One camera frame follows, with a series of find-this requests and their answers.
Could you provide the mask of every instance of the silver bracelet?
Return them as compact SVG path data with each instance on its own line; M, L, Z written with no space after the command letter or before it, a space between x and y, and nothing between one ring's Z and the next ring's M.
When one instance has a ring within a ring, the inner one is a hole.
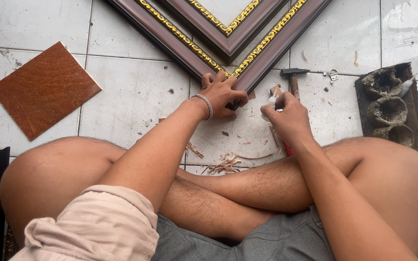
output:
M203 95L198 94L198 93L193 94L193 96L191 96L190 98L193 98L193 97L201 98L201 99L203 99L208 104L208 107L209 107L209 118L207 118L206 121L212 119L212 116L214 115L214 111L212 110L212 105L210 104L209 100L206 97L204 97Z

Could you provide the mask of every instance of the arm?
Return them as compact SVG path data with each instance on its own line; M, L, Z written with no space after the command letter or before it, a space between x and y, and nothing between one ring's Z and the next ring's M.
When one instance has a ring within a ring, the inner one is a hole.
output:
M226 80L219 72L212 82L210 73L202 78L204 95L212 105L213 118L236 118L225 105L234 99L247 103L247 93L234 91L236 77ZM98 184L122 186L145 196L157 211L175 178L183 151L199 122L209 117L206 102L193 97L184 101L169 117L152 128L117 160Z
M281 113L269 106L261 110L294 148L336 259L418 260L314 140L307 109L289 92L278 105L285 107Z

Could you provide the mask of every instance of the hammer head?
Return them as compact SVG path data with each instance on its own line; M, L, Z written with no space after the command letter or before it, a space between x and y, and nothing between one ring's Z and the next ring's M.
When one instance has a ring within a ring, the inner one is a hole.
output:
M306 69L299 69L299 68L290 68L290 69L282 69L280 71L280 76L292 76L295 74L302 74L302 73L308 73L311 70L306 70Z

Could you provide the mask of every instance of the crossed legs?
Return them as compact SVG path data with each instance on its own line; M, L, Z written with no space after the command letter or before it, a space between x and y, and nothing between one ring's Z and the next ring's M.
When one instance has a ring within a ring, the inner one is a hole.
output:
M374 138L347 139L324 149L418 254L418 153ZM31 219L56 218L82 190L96 184L124 152L108 142L72 137L17 157L3 175L0 194L19 244ZM161 214L179 227L208 237L241 240L268 220L272 211L298 212L313 203L297 161L289 157L218 177L192 175L180 169Z

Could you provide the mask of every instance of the forearm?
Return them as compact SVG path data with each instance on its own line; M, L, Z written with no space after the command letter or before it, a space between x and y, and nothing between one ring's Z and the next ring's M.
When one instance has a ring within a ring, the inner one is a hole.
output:
M417 260L316 141L294 147L338 261Z
M157 211L175 178L191 135L205 117L206 112L197 102L184 101L120 157L98 184L133 189L151 201Z

